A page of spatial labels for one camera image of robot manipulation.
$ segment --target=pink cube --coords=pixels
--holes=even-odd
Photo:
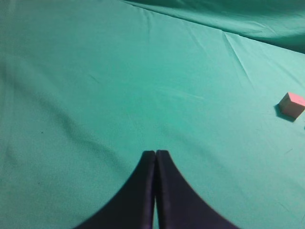
[[[279,107],[283,114],[297,118],[305,110],[305,99],[288,92],[280,101]]]

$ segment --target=pink block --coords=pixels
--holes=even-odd
[[[279,107],[283,114],[297,118],[305,110],[305,99],[288,92],[280,101]]]

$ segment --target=green fabric backdrop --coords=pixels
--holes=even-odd
[[[281,44],[304,34],[268,12]],[[305,55],[214,27],[119,0],[1,1],[0,228],[72,228],[156,149],[239,227],[302,228],[305,115],[275,105],[305,96]]]

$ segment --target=green cloth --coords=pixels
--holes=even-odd
[[[148,10],[305,53],[303,0],[126,0]]]
[[[3,0],[0,21],[1,229],[76,226],[157,149],[239,227],[305,224],[305,115],[275,109],[304,54],[119,0]]]

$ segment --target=green surface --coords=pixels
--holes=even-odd
[[[303,0],[126,0],[148,10],[305,53]]]
[[[72,228],[151,149],[241,228],[304,226],[305,116],[274,107],[304,54],[116,0],[0,13],[1,229]]]

